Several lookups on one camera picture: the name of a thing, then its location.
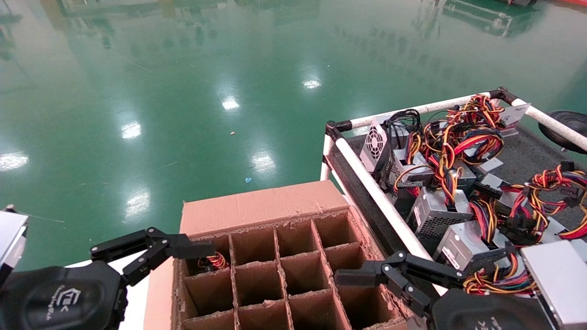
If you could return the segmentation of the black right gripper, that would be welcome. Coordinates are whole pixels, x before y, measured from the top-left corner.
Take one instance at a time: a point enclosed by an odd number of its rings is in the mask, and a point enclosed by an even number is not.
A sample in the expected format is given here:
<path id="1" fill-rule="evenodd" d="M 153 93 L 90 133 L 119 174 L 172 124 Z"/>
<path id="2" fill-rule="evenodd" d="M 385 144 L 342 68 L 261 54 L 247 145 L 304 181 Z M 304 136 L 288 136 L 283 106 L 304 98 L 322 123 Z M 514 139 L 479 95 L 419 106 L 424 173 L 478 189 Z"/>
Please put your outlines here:
<path id="1" fill-rule="evenodd" d="M 387 286 L 419 317 L 430 315 L 431 299 L 408 280 L 415 276 L 447 289 L 461 288 L 464 275 L 455 268 L 404 251 L 385 260 L 367 260 L 358 269 L 338 269 L 338 286 Z M 432 330 L 555 330 L 537 299 L 515 295 L 470 295 L 449 290 L 431 308 Z"/>

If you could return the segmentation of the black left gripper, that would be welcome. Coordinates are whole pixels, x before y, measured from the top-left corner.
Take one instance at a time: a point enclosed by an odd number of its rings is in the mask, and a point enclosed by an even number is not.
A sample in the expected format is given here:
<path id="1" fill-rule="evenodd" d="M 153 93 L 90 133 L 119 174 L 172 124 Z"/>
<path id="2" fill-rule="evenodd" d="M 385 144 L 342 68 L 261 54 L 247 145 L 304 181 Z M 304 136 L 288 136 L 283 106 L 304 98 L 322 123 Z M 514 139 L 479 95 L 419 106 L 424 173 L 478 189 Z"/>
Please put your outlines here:
<path id="1" fill-rule="evenodd" d="M 123 278 L 106 263 L 143 252 L 123 268 Z M 82 267 L 47 267 L 13 272 L 3 284 L 3 330 L 117 330 L 128 305 L 127 286 L 136 286 L 169 258 L 213 257 L 213 242 L 157 228 L 136 231 L 90 249 Z"/>

